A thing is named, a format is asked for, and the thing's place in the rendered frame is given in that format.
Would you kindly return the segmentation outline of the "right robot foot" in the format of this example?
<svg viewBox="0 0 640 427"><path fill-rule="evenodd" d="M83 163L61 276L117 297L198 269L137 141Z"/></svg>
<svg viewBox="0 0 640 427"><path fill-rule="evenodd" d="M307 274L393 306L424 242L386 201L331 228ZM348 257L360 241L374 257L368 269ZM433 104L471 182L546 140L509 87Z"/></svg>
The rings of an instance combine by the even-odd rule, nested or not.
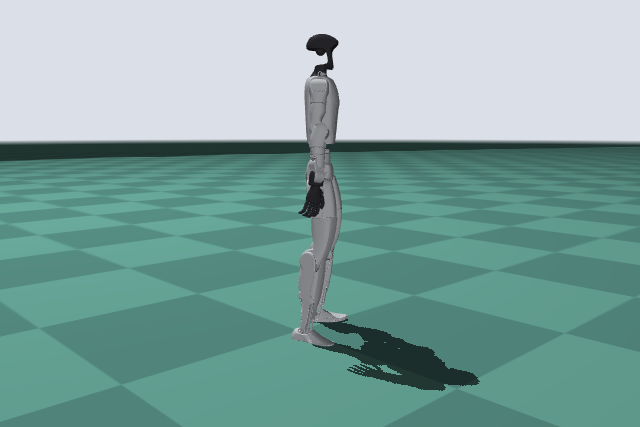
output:
<svg viewBox="0 0 640 427"><path fill-rule="evenodd" d="M307 327L306 327L306 330L307 330ZM303 329L302 329L302 331L304 332ZM321 336L315 330L311 330L308 334L305 334L305 333L302 334L300 332L300 328L296 328L292 332L291 339L299 340L299 341L303 341L303 342L306 342L306 343L319 345L319 346L333 346L334 345L333 341L328 340L325 337Z"/></svg>

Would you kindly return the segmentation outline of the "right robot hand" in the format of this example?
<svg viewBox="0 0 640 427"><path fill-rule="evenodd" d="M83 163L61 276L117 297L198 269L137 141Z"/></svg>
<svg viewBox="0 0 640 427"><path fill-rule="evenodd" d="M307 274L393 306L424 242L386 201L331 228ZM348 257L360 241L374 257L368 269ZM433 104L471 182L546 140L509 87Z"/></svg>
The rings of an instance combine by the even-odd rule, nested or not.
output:
<svg viewBox="0 0 640 427"><path fill-rule="evenodd" d="M307 193L306 202L304 204L303 209L298 212L299 214L302 214L302 216L306 216L308 218L316 217L319 214L320 209L322 209L325 204L323 191L320 188L323 186L324 180L322 183L315 183L314 178L315 178L315 173L314 171L311 171L309 174L309 182L308 182L308 184L311 185L311 187ZM305 211L306 213L303 214Z"/></svg>

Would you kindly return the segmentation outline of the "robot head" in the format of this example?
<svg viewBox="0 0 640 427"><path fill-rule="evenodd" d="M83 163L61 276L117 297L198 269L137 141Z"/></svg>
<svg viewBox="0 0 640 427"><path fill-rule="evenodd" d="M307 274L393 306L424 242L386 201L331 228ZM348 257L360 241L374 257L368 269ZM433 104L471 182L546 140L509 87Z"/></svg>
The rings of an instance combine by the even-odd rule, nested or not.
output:
<svg viewBox="0 0 640 427"><path fill-rule="evenodd" d="M328 58L328 62L326 64L321 64L321 65L316 65L314 72L312 73L312 76L317 76L317 73L319 71L326 73L327 69L328 70L332 70L333 67L333 58L332 58L332 52L333 50L337 47L338 45L338 40L335 39L334 37L327 35L327 34L317 34L312 36L307 44L306 44L306 48L309 51L316 51L316 54L319 56L322 56L325 54L325 52L327 53L327 58ZM320 72L319 72L319 76L320 76ZM326 75L327 76L327 73ZM328 76L327 76L328 77Z"/></svg>

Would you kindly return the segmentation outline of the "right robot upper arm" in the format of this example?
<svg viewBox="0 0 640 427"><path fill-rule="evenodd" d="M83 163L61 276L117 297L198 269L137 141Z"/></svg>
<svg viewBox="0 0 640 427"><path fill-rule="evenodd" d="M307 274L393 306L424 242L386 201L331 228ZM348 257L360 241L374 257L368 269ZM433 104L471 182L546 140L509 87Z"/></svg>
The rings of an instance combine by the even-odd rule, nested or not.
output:
<svg viewBox="0 0 640 427"><path fill-rule="evenodd" d="M309 83L309 94L310 94L309 128L310 128L310 134L311 134L313 127L317 123L322 123L322 119L326 113L326 101L327 101L327 96L329 94L329 82L325 79L311 80ZM327 127L327 134L326 134L325 140L328 138L328 136L329 136L329 129Z"/></svg>

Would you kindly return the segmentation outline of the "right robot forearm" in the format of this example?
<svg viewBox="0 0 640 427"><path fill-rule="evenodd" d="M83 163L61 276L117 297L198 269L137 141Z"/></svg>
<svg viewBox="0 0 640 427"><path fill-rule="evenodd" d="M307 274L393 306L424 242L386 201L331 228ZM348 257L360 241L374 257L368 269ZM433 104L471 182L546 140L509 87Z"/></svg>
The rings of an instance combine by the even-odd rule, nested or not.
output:
<svg viewBox="0 0 640 427"><path fill-rule="evenodd" d="M324 180L324 168L325 168L325 137L327 134L327 127L323 123L317 123L312 130L310 136L310 161L309 161L309 169L310 172L314 171L315 183L322 183ZM309 174L310 174L309 172Z"/></svg>

